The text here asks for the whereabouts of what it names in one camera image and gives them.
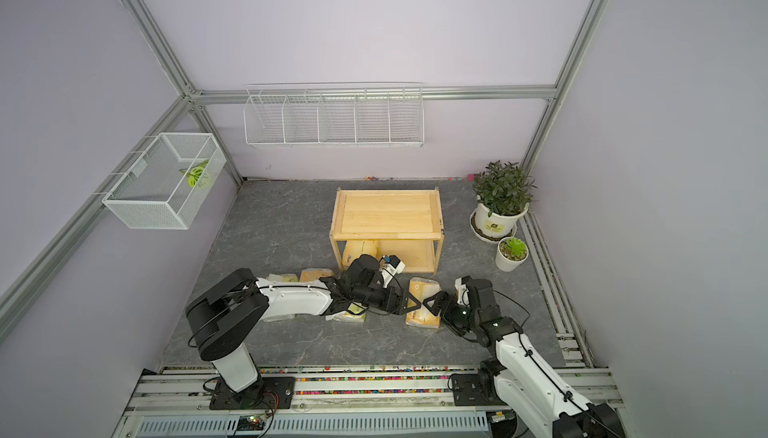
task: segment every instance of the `robotic arm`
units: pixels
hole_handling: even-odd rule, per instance
[[[262,318],[277,315],[333,315],[351,304],[404,315],[419,309],[408,290],[389,286],[405,268],[394,255],[381,261],[363,255],[338,279],[277,283],[257,279],[239,269],[187,306],[190,338],[200,358],[211,361],[231,392],[246,408],[259,401],[264,381],[245,348],[244,339]],[[489,280],[456,280],[457,297],[445,291],[425,299],[423,306],[457,335],[472,332],[493,358],[482,362],[478,379],[483,395],[509,405],[538,438],[624,438],[618,416],[606,404],[593,405],[552,369],[533,348],[523,329],[501,315]]]
[[[395,255],[380,261],[363,255],[338,279],[302,284],[257,279],[249,269],[235,270],[187,306],[193,330],[188,345],[194,340],[200,359],[216,366],[235,401],[258,401],[264,384],[244,340],[259,320],[299,313],[334,315],[352,304],[404,315],[422,306],[410,292],[398,293],[389,286],[405,267]]]
[[[424,306],[461,337],[474,333],[493,355],[482,362],[480,388],[489,400],[513,408],[539,438],[624,438],[618,415],[607,405],[593,405],[575,391],[535,350],[523,329],[496,305],[491,281],[456,280],[454,300],[441,291]]]

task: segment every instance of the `wall-mounted wire shelf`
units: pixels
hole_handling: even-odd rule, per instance
[[[160,133],[101,202],[132,229],[186,230],[225,164],[211,133]]]
[[[243,116],[246,142],[256,148],[424,144],[420,87],[299,95],[249,90]]]

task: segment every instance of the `floor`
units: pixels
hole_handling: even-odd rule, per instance
[[[336,190],[434,189],[440,190],[446,241],[436,279],[442,289],[453,290],[456,278],[471,275],[490,279],[494,288],[519,301],[531,312],[525,325],[538,352],[551,366],[564,366],[552,319],[533,264],[526,261],[510,273],[496,268],[495,247],[475,238],[469,225],[474,210],[472,184],[464,180],[398,181],[250,181],[245,182],[210,251],[189,301],[238,268],[269,273],[295,273],[307,268],[336,269],[328,232]],[[406,285],[411,275],[400,274]],[[497,296],[502,313],[518,323],[525,313]],[[442,326],[416,328],[405,316],[368,314],[364,323],[326,321],[298,315],[286,321],[260,322],[246,338],[258,365],[467,365],[478,366],[489,353],[455,336]],[[185,317],[166,348],[161,364],[207,364],[187,347],[190,328]]]

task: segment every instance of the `wooden shelf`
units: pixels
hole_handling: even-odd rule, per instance
[[[342,270],[339,241],[378,240],[377,258],[397,255],[408,273],[434,273],[444,236],[437,189],[336,193],[330,239]]]

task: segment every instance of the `wall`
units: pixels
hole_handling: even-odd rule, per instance
[[[0,295],[175,98],[119,0],[0,0]]]
[[[544,101],[437,100],[424,103],[422,147],[254,149],[245,142],[243,105],[208,107],[243,176],[272,179],[361,179],[367,176],[466,176],[497,159],[520,161]]]
[[[611,0],[534,167],[641,436],[760,436],[768,0]]]
[[[553,84],[589,0],[145,0],[190,79]]]
[[[590,0],[145,0],[196,87],[414,81],[553,84]],[[521,159],[542,100],[425,104],[422,149],[259,149],[241,106],[210,107],[241,174],[460,176]]]
[[[175,98],[119,0],[0,0],[0,293]],[[184,232],[102,218],[0,344],[0,434],[112,433],[233,198],[224,174]]]
[[[110,436],[160,362],[234,199],[223,174],[189,230],[130,230],[111,213],[0,345],[4,436]]]

